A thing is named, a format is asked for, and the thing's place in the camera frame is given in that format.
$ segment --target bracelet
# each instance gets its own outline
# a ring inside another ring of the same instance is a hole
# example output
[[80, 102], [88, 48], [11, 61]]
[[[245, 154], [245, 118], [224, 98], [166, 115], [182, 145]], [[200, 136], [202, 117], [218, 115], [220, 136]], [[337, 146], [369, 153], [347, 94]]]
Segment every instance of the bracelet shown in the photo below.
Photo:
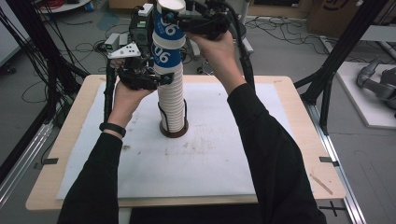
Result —
[[119, 126], [117, 124], [113, 124], [113, 123], [104, 123], [104, 122], [101, 123], [99, 125], [99, 130], [103, 131], [104, 129], [109, 129], [111, 131], [119, 133], [122, 137], [124, 137], [126, 134], [126, 130], [124, 128], [122, 128], [121, 126]]

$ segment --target stack of paper cups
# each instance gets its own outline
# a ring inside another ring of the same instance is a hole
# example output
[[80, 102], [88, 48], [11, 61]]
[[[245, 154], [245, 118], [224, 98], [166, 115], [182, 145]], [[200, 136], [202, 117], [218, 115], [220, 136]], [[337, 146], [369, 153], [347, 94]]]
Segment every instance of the stack of paper cups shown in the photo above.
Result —
[[184, 46], [186, 38], [177, 25], [163, 21], [163, 8], [183, 13], [186, 3], [183, 0], [158, 0], [152, 34], [155, 73], [157, 76], [174, 73], [174, 80], [170, 85], [158, 88], [162, 116], [160, 128], [169, 137], [180, 137], [188, 128], [183, 97], [183, 64], [180, 57], [180, 48]]

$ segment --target person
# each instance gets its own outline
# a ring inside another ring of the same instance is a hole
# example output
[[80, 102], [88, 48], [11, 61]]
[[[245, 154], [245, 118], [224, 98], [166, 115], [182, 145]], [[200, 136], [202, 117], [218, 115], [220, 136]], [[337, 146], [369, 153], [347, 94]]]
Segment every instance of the person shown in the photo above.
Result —
[[[234, 59], [229, 32], [216, 40], [187, 34], [208, 59], [228, 93], [227, 102], [247, 156], [263, 223], [326, 223], [318, 210], [300, 149], [246, 83]], [[150, 91], [117, 84], [108, 123], [125, 128]], [[121, 134], [104, 129], [64, 199], [58, 223], [118, 223], [117, 171]]]

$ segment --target cardboard box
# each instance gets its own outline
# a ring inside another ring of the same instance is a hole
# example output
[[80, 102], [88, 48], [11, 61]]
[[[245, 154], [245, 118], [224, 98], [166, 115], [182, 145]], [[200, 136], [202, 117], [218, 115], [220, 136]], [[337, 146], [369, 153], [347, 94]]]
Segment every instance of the cardboard box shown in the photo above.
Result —
[[148, 3], [149, 0], [108, 0], [110, 8], [134, 8], [137, 6], [143, 6]]
[[359, 7], [350, 0], [315, 0], [306, 21], [309, 33], [340, 37]]
[[300, 0], [298, 8], [302, 12], [309, 13], [312, 9], [312, 6], [314, 5], [314, 2], [315, 1], [312, 0]]

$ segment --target gray floor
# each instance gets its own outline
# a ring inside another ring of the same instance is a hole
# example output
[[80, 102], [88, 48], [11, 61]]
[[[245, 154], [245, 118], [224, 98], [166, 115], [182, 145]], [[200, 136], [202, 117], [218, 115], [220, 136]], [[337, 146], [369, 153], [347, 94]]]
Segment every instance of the gray floor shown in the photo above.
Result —
[[[73, 50], [81, 64], [91, 74], [103, 74], [105, 66], [103, 57], [95, 52], [84, 51], [84, 49], [91, 49], [89, 44], [93, 45], [96, 41], [104, 40], [106, 35], [112, 32], [127, 31], [129, 14], [102, 7], [93, 13], [76, 9], [56, 16], [60, 21], [69, 23], [91, 21], [82, 25], [60, 23], [59, 27], [68, 47]], [[302, 27], [291, 24], [289, 31], [300, 32], [302, 36], [306, 36], [304, 22], [299, 21], [299, 23]], [[49, 32], [54, 36], [56, 43], [60, 43], [59, 38], [55, 37], [52, 31]], [[282, 37], [279, 28], [268, 32]], [[271, 35], [259, 28], [247, 29], [247, 39], [255, 50], [251, 55], [251, 61], [256, 76], [288, 76], [293, 81], [297, 81], [316, 72], [327, 58], [326, 54], [315, 52], [312, 45], [295, 45]], [[286, 34], [286, 36], [288, 39], [297, 37], [291, 34]], [[318, 40], [314, 38], [308, 40], [316, 46], [317, 51], [324, 52]], [[384, 62], [394, 63], [382, 49], [371, 42], [359, 43], [351, 53], [354, 58], [348, 59], [359, 58], [358, 60], [362, 62], [362, 60], [369, 61], [376, 55], [381, 55]], [[18, 53], [11, 59], [11, 62], [17, 67], [17, 73], [11, 75], [2, 71], [0, 74], [0, 99], [3, 103], [0, 110], [0, 162], [3, 162], [7, 154], [15, 147], [43, 106], [43, 103], [25, 103], [21, 99], [23, 92], [39, 81], [27, 58], [22, 53]], [[196, 68], [201, 62], [202, 60], [198, 60], [185, 64], [185, 75], [196, 74]], [[33, 86], [26, 92], [24, 98], [34, 102], [43, 100], [43, 85]], [[334, 79], [332, 88], [329, 132], [366, 221], [368, 223], [396, 223], [396, 175], [393, 173], [396, 164], [396, 138], [394, 137], [396, 131], [366, 128], [337, 78]], [[53, 132], [51, 139], [56, 133], [57, 130]], [[40, 160], [39, 157], [44, 153], [51, 139], [42, 148], [35, 162]], [[31, 212], [24, 206], [38, 175], [39, 170], [34, 169], [32, 164], [32, 168], [24, 175], [5, 206], [0, 210], [1, 223], [56, 222], [58, 211]], [[333, 204], [336, 207], [344, 207], [341, 201], [333, 202]], [[330, 202], [320, 201], [318, 205], [330, 206]], [[331, 210], [323, 211], [329, 223], [350, 222], [345, 211], [337, 211], [336, 216]]]

